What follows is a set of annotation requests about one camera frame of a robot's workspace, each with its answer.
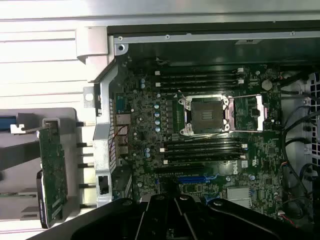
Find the black expansion slot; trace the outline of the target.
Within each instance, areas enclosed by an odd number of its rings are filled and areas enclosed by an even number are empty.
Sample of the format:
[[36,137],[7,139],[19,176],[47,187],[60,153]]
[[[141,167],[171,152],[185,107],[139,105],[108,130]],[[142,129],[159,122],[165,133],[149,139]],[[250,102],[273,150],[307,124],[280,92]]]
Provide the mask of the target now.
[[176,164],[153,169],[153,173],[159,176],[191,176],[201,175],[204,172],[203,164]]

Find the CPU socket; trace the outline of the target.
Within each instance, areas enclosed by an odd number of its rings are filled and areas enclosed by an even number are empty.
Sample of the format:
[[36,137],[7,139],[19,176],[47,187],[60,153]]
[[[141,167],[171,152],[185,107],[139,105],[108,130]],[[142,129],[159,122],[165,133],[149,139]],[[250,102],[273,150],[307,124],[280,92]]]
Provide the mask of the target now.
[[183,107],[183,128],[187,137],[209,136],[229,132],[234,128],[234,101],[222,94],[189,95],[177,101]]

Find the silver chipset heat sink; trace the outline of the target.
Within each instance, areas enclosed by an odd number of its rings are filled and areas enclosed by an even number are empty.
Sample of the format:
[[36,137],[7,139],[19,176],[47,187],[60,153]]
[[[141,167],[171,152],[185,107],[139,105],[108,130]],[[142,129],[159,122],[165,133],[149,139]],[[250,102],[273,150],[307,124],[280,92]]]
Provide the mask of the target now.
[[250,189],[248,187],[227,188],[227,199],[229,201],[248,200],[250,198]]

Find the metal socket cover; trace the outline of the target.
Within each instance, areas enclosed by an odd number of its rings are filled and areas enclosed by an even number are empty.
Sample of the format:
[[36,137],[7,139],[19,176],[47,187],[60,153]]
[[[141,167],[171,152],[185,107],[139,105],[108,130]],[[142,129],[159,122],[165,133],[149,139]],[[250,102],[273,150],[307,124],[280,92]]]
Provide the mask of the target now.
[[[258,111],[257,118],[257,128],[256,130],[240,130],[236,128],[236,120],[234,110],[236,107],[235,99],[249,99],[255,97],[256,99],[256,109]],[[261,94],[250,94],[241,96],[228,96],[223,98],[223,109],[225,112],[225,125],[224,131],[229,132],[244,132],[244,133],[261,133],[264,130],[265,117],[265,107],[263,105],[263,97]]]

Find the hard disk with blue caddy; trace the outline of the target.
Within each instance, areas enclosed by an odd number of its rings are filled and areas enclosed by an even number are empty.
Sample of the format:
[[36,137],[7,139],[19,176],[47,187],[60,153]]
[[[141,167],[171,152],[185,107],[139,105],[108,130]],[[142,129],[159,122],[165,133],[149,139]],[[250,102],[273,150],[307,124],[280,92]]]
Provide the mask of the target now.
[[11,125],[17,124],[17,118],[15,116],[0,116],[0,133],[10,132]]

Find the black RAM slot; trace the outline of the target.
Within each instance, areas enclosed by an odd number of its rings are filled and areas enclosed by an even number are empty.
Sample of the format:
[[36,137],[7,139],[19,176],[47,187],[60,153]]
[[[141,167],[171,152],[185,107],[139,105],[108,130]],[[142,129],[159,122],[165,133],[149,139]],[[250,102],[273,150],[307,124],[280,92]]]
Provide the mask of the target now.
[[239,87],[238,84],[231,85],[222,85],[222,84],[212,84],[212,85],[155,85],[156,89],[160,89],[162,91],[173,91],[173,90],[181,90],[181,91],[214,91],[214,90],[233,90]]
[[154,74],[156,76],[165,74],[189,74],[189,73],[243,73],[245,71],[244,67],[236,68],[225,68],[225,69],[211,69],[211,68],[164,68],[161,70],[155,70]]
[[206,138],[206,139],[194,139],[194,140],[178,140],[178,141],[166,141],[162,145],[182,145],[182,144],[200,144],[200,143],[239,143],[243,142],[243,138],[239,137],[223,137],[223,138]]
[[206,163],[206,162],[227,162],[227,161],[238,161],[245,160],[243,156],[220,156],[220,157],[204,157],[204,158],[173,158],[164,159],[162,163],[164,165],[178,165],[178,164],[195,164],[195,163]]
[[179,73],[179,74],[167,74],[156,75],[161,79],[169,78],[236,78],[238,75],[231,72],[214,72],[214,73]]
[[218,151],[218,152],[166,152],[165,158],[206,158],[206,157],[230,157],[244,154],[241,151]]
[[159,152],[174,152],[174,151],[200,151],[200,150],[206,150],[206,151],[218,151],[218,150],[241,150],[243,147],[242,145],[232,145],[232,144],[226,144],[226,145],[191,145],[191,146],[175,146],[175,147],[167,147],[167,148],[160,148]]
[[213,78],[209,78],[209,79],[191,79],[191,78],[182,78],[182,79],[161,79],[161,80],[156,80],[155,81],[155,85],[156,86],[162,86],[162,85],[169,85],[169,84],[192,84],[192,83],[200,83],[200,84],[204,84],[204,83],[218,83],[218,84],[238,84],[238,80],[237,79],[231,79],[231,78],[222,78],[222,79],[213,79]]

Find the grey parts rack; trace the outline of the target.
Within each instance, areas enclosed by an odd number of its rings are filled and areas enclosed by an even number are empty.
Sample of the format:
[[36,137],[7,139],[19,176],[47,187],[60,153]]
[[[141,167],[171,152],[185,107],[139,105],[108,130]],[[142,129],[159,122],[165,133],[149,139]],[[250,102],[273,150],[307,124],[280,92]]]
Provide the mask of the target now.
[[[60,141],[64,149],[68,195],[62,217],[52,227],[77,215],[80,211],[80,180],[76,111],[73,108],[0,109],[0,116],[16,117],[16,125],[23,124],[27,129],[41,127],[44,118],[60,119]],[[0,193],[36,195],[35,198],[0,198],[0,236],[8,231],[5,222],[19,222],[17,233],[47,230],[42,228],[38,205],[37,173],[40,170],[36,132],[0,132]]]

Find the blue expansion slot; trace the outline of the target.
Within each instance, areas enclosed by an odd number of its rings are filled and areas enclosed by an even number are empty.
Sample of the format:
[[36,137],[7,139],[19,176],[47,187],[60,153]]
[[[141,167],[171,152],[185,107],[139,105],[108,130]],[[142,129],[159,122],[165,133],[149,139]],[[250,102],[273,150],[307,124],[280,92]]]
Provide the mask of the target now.
[[205,176],[181,176],[177,179],[180,184],[199,184],[207,181]]

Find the green motherboard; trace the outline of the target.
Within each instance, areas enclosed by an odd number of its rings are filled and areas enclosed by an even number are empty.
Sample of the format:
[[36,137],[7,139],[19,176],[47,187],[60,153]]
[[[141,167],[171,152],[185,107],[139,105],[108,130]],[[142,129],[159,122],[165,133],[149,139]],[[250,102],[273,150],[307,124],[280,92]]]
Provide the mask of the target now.
[[[247,200],[230,200],[271,218],[280,216],[283,191],[278,172],[283,162],[281,73],[268,64],[223,65],[223,66],[171,66],[166,61],[154,63],[138,62],[125,65],[126,75],[121,89],[113,94],[112,110],[115,121],[115,134],[111,137],[111,154],[122,165],[131,186],[129,193],[135,201],[148,194],[159,194],[164,180],[178,180],[179,177],[204,176],[205,183],[178,183],[182,194],[198,197],[204,203],[213,199],[227,199],[227,188],[249,188]],[[192,77],[159,78],[154,71],[162,69],[233,69],[245,68],[236,73],[237,77]],[[155,88],[155,81],[161,79],[237,79],[238,84],[180,83],[164,85],[239,85],[229,90],[170,90]],[[265,91],[262,82],[270,80],[272,89]],[[261,94],[265,110],[263,132],[225,132],[208,136],[184,136],[179,130],[183,124],[183,106],[178,103],[182,97],[193,95],[224,95],[237,97]],[[235,99],[235,126],[237,130],[256,130],[258,126],[257,102],[255,97]],[[216,138],[243,138],[242,142],[198,143],[162,145],[164,142],[181,140],[201,140]],[[160,152],[160,148],[181,146],[242,145],[236,150],[182,150]],[[243,152],[245,160],[185,163],[178,165],[203,164],[204,171],[199,175],[157,175],[154,168],[164,165],[165,153],[180,152]]]

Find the open PC case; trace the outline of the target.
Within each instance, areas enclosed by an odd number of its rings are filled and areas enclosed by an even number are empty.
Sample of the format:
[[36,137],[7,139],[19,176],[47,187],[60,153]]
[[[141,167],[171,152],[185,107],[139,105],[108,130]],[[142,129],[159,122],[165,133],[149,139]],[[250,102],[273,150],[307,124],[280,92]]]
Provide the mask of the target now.
[[[97,208],[130,197],[126,169],[113,159],[110,139],[115,135],[113,95],[122,88],[126,64],[165,61],[173,67],[266,64],[281,78],[281,148],[278,171],[282,189],[279,217],[296,229],[296,240],[320,240],[320,165],[305,154],[307,115],[303,88],[309,75],[320,73],[320,31],[274,29],[267,32],[129,32],[124,27],[82,27],[75,32],[77,58],[85,64],[93,85],[87,104],[95,109],[93,158]],[[166,240],[194,240],[175,197],[169,203]]]

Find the green RAM stick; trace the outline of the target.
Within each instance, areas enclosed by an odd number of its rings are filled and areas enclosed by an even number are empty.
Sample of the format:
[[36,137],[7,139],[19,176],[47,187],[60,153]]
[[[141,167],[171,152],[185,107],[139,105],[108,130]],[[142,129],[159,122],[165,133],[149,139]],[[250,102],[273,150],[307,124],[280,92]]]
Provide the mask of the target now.
[[20,193],[20,192],[1,192],[1,198],[35,198],[36,194]]

